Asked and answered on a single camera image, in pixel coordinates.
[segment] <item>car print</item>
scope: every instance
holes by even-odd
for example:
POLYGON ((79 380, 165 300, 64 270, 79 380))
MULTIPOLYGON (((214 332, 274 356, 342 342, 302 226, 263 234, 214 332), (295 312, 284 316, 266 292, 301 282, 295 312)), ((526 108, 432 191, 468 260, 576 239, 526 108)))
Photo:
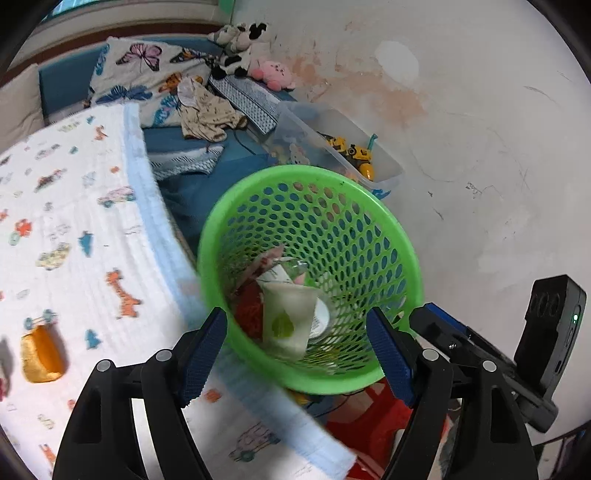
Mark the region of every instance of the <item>car print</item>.
POLYGON ((251 462, 259 450, 279 442, 279 437, 259 422, 238 437, 229 457, 235 462, 251 462))
POLYGON ((98 204, 105 208, 111 208, 115 203, 133 201, 135 201, 135 192, 129 186, 111 190, 105 197, 97 200, 98 204))

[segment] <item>cable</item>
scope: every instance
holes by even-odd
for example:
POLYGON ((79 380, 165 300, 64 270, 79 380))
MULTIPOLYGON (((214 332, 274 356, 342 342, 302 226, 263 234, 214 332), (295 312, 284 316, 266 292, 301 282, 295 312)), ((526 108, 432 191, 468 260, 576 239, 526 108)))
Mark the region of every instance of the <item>cable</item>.
POLYGON ((232 130, 234 132, 234 138, 236 138, 236 141, 238 143, 240 143, 240 145, 242 146, 242 148, 245 148, 246 150, 248 150, 252 155, 256 155, 250 148, 248 148, 244 143, 242 143, 240 141, 240 139, 238 138, 238 135, 236 135, 236 130, 232 130))

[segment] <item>basket hole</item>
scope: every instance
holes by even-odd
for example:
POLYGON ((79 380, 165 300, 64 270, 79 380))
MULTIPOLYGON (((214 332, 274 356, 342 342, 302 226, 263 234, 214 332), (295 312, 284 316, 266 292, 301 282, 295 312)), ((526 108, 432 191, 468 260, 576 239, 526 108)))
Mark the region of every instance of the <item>basket hole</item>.
POLYGON ((398 288, 396 289, 396 295, 400 295, 404 289, 406 288, 406 280, 402 279, 402 281, 398 284, 398 288))

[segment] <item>green plastic basket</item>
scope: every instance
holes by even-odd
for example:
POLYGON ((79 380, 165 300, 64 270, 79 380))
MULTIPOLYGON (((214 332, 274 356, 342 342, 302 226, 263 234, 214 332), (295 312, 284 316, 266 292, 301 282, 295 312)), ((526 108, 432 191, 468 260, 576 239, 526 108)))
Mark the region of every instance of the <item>green plastic basket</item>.
POLYGON ((423 303, 417 256, 392 213, 353 181, 317 167, 266 168, 228 190, 203 229, 198 269, 207 307, 228 313, 232 349, 284 387, 310 394, 346 393, 380 380, 365 313, 379 306, 409 332, 408 316, 423 303), (246 266, 279 244, 285 255, 308 262, 337 315, 330 332, 310 342, 297 362, 267 355, 226 301, 246 266))

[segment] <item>pink stuffed toy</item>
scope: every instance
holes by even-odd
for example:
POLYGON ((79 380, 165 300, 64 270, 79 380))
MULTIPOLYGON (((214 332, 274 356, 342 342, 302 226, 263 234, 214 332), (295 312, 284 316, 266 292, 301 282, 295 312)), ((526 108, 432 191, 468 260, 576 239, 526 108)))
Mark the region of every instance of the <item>pink stuffed toy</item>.
POLYGON ((252 78, 262 80, 267 84, 269 90, 274 92, 279 92, 282 88, 289 90, 296 88, 289 68, 277 61, 262 62, 260 68, 252 71, 252 78))

